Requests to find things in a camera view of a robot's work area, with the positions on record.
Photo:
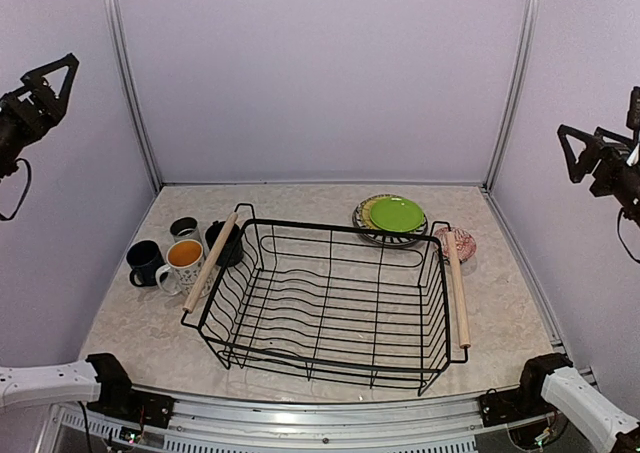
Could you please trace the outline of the woven bamboo plate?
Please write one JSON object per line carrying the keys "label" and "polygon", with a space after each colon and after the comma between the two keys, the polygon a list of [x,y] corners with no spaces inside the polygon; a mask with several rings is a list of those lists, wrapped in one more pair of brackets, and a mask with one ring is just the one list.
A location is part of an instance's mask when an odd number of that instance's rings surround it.
{"label": "woven bamboo plate", "polygon": [[[377,226],[375,226],[373,224],[373,222],[371,221],[371,219],[370,219],[370,208],[379,199],[382,199],[382,198],[385,198],[385,197],[391,197],[391,196],[402,197],[402,196],[392,195],[392,194],[381,194],[381,195],[375,195],[375,196],[372,196],[372,197],[369,197],[369,198],[363,200],[355,210],[355,218],[356,218],[355,222],[358,225],[361,225],[362,227],[365,227],[365,228],[382,230],[382,229],[378,228]],[[414,230],[412,232],[409,232],[409,233],[418,234],[419,232],[424,231],[426,229],[426,227],[428,225],[428,220],[427,220],[427,216],[426,216],[425,212],[424,212],[424,214],[425,214],[425,218],[424,218],[424,222],[422,223],[422,225],[418,229],[416,229],[416,230]]]}

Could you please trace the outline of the white brown banded cup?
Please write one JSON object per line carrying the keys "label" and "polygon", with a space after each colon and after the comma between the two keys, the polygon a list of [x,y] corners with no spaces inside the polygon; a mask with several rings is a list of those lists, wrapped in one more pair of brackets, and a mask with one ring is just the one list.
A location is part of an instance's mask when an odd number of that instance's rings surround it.
{"label": "white brown banded cup", "polygon": [[175,220],[169,231],[175,243],[187,239],[202,243],[198,221],[193,217],[187,216]]}

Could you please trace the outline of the green plastic plate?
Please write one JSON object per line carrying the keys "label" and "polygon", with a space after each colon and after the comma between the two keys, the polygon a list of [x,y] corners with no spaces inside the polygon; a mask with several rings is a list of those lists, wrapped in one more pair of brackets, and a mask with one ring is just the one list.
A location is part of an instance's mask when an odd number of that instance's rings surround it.
{"label": "green plastic plate", "polygon": [[418,229],[424,218],[421,207],[404,197],[385,197],[370,208],[371,221],[385,231],[409,233]]}

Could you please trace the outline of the navy blue mug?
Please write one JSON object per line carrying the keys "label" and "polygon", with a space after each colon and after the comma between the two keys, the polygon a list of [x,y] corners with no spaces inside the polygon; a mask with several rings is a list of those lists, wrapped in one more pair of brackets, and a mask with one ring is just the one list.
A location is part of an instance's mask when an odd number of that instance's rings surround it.
{"label": "navy blue mug", "polygon": [[126,262],[131,268],[129,281],[135,287],[156,286],[156,271],[165,264],[159,245],[153,240],[133,244],[127,251]]}

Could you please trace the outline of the white floral patterned mug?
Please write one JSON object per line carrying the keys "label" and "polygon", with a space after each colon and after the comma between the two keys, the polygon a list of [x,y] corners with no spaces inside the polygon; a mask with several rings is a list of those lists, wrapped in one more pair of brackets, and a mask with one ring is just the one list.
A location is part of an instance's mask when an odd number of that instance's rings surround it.
{"label": "white floral patterned mug", "polygon": [[205,263],[202,244],[193,239],[174,243],[166,254],[165,264],[155,272],[157,286],[170,296],[188,295]]}

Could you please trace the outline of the blue white patterned bowl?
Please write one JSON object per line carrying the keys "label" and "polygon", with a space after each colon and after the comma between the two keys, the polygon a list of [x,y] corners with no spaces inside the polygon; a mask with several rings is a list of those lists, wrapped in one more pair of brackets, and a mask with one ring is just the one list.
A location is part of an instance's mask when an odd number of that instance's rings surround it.
{"label": "blue white patterned bowl", "polygon": [[449,249],[447,242],[447,234],[452,232],[456,240],[456,249],[458,259],[461,264],[470,260],[477,250],[477,244],[473,236],[466,230],[459,227],[447,227],[443,226],[438,228],[434,232],[434,236],[440,241],[442,245],[442,255],[445,262],[449,261]]}

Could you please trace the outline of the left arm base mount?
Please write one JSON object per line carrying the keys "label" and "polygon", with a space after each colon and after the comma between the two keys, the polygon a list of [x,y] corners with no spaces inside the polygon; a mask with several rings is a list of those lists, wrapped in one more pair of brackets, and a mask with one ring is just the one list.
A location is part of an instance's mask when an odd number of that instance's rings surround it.
{"label": "left arm base mount", "polygon": [[111,353],[87,356],[100,386],[97,401],[89,402],[92,412],[136,423],[140,427],[167,429],[175,400],[167,395],[135,389],[124,367]]}

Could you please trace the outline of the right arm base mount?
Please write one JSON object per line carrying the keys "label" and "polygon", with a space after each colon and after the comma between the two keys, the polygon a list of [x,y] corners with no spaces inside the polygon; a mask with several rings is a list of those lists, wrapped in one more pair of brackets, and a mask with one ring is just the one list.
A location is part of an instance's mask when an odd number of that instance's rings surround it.
{"label": "right arm base mount", "polygon": [[566,354],[550,353],[526,361],[516,388],[489,389],[478,398],[484,427],[517,422],[550,413],[554,407],[541,396],[547,376],[562,367],[573,367]]}

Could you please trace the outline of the dark teal mug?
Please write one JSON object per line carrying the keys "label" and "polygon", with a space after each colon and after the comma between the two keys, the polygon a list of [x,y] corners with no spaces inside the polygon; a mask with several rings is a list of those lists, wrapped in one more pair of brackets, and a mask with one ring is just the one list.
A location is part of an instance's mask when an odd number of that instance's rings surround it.
{"label": "dark teal mug", "polygon": [[[218,239],[224,223],[222,221],[214,221],[205,232],[205,241],[207,250],[210,251],[214,243]],[[220,253],[216,264],[220,267],[233,267],[238,265],[244,256],[243,244],[241,239],[240,227],[235,224],[229,233],[222,252]]]}

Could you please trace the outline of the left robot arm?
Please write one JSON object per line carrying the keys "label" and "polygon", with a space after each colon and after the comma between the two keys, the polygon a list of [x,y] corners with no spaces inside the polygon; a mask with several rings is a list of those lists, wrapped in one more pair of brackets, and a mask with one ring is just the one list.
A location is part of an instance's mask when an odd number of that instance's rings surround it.
{"label": "left robot arm", "polygon": [[[26,72],[22,85],[1,96],[1,177],[26,168],[26,183],[14,211],[2,215],[15,219],[32,182],[32,167],[22,151],[42,140],[65,117],[79,67],[72,53]],[[59,365],[1,369],[1,411],[85,402],[110,408],[121,418],[133,416],[140,397],[124,367],[110,353]]]}

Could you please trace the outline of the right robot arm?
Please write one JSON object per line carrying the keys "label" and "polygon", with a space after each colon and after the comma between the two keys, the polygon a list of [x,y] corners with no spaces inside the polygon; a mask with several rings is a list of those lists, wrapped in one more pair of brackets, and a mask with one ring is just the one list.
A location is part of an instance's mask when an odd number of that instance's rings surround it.
{"label": "right robot arm", "polygon": [[[639,222],[639,121],[629,119],[630,137],[598,127],[589,134],[561,125],[557,134],[574,183],[594,178],[595,197],[620,203],[617,219]],[[593,388],[566,356],[548,354],[528,360],[511,406],[523,417],[549,404],[560,411],[599,452],[637,452],[639,420]]]}

